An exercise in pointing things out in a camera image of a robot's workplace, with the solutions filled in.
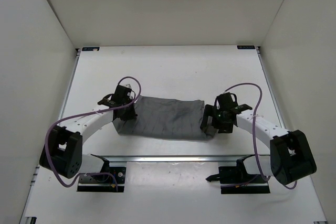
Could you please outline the grey skirt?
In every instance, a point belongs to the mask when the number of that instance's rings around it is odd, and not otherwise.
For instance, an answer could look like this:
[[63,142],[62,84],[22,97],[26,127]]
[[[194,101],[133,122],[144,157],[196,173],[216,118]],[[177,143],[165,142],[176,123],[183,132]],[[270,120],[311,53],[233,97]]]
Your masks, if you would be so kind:
[[181,101],[140,96],[135,103],[136,119],[115,119],[119,135],[134,135],[164,140],[207,141],[217,130],[201,129],[205,103],[203,100]]

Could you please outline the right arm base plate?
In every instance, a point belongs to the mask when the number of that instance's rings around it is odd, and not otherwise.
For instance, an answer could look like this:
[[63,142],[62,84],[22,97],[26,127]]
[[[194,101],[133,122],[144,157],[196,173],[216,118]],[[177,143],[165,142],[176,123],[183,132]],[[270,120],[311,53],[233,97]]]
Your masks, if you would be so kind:
[[260,175],[247,174],[234,166],[220,166],[218,173],[208,176],[206,181],[220,182],[222,195],[270,193],[268,183]]

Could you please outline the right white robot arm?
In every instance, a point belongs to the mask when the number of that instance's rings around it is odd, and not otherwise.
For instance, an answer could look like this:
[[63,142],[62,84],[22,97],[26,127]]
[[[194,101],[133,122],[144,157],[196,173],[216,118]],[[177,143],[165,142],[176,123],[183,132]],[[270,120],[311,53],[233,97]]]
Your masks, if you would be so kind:
[[304,132],[290,131],[258,116],[247,104],[239,105],[233,93],[223,93],[216,97],[213,105],[204,109],[201,130],[210,134],[229,134],[238,127],[252,134],[253,141],[261,141],[270,151],[267,156],[257,153],[240,158],[227,172],[212,175],[207,181],[223,181],[237,178],[245,184],[261,176],[274,177],[282,185],[288,185],[314,174],[317,166]]

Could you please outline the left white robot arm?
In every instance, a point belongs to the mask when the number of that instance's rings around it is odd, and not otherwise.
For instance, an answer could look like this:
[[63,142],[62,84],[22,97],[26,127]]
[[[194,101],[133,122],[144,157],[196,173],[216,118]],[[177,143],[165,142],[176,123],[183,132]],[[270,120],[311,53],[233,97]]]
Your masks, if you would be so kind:
[[63,126],[56,125],[48,137],[51,161],[58,175],[73,178],[89,175],[99,183],[111,178],[107,159],[93,154],[83,154],[82,146],[89,137],[105,125],[117,120],[137,118],[134,91],[129,84],[117,85],[113,94],[107,94],[94,108],[94,114],[81,116]]

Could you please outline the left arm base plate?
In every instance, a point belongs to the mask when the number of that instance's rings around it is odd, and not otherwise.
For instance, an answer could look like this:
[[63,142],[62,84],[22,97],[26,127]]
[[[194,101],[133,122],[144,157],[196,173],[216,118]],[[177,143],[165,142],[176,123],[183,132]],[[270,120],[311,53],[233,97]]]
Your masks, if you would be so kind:
[[110,162],[105,166],[103,172],[111,173],[116,180],[109,175],[80,176],[77,185],[77,192],[93,193],[123,193],[127,173],[126,163]]

